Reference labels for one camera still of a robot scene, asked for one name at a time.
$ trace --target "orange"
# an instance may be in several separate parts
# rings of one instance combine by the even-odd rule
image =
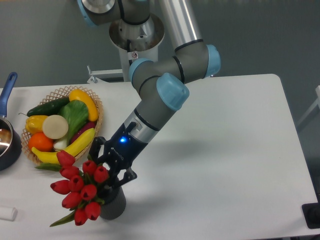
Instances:
[[[30,150],[32,147],[35,147],[41,152],[51,152],[54,147],[54,141],[48,138],[43,132],[38,132],[31,136],[28,147]]]

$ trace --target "yellow bell pepper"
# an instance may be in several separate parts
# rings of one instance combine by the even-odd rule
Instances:
[[[67,146],[64,150],[72,156],[77,156],[88,144],[94,139],[96,130],[90,128],[82,133],[73,143]],[[57,152],[39,151],[35,147],[31,148],[31,151],[39,158],[43,163],[59,164],[57,158]]]
[[[36,133],[42,133],[42,125],[47,117],[48,116],[46,115],[30,116],[25,120],[25,129],[32,135]]]

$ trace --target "red tulip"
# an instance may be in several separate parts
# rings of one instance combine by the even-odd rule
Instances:
[[[82,164],[83,174],[88,173],[90,176],[92,176],[96,169],[97,164],[94,161],[88,160]]]
[[[50,187],[58,194],[66,195],[70,193],[69,180],[56,181],[54,183],[51,183]]]
[[[103,183],[108,177],[109,172],[104,166],[98,166],[93,174],[93,178],[97,183]]]
[[[78,208],[74,213],[74,223],[76,226],[81,226],[85,224],[88,220],[88,217],[83,208]]]
[[[62,207],[66,209],[74,208],[79,205],[81,200],[82,198],[80,193],[72,191],[62,200]]]
[[[80,194],[81,194],[81,197],[83,200],[90,201],[91,199],[93,199],[96,196],[97,188],[93,184],[85,185],[82,188]]]
[[[64,150],[58,151],[56,153],[56,157],[58,158],[58,161],[62,167],[72,166],[76,161],[74,156],[72,156]]]
[[[88,219],[97,220],[101,212],[101,206],[99,203],[92,201],[85,206],[84,211]]]
[[[79,175],[74,175],[68,183],[71,192],[80,192],[84,185],[84,180]]]
[[[71,179],[74,175],[79,175],[79,168],[76,166],[63,166],[60,169],[60,174],[66,179]]]

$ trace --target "white table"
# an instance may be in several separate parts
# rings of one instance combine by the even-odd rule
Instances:
[[[317,201],[280,79],[216,77],[189,83],[190,97],[133,162],[117,219],[51,227],[69,213],[24,155],[0,172],[2,240],[248,240],[319,234],[302,204]],[[139,103],[130,83],[88,84],[104,105],[100,135],[109,139]],[[7,119],[21,134],[26,113],[58,86],[14,88]]]

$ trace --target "cucumber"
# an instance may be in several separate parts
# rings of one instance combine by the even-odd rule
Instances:
[[[26,115],[28,117],[31,117],[34,115],[46,115],[46,116],[56,115],[59,112],[59,110],[63,106],[67,105],[69,102],[70,101],[68,97],[58,98],[56,100],[46,102],[44,104],[38,105],[30,109],[26,113]]]

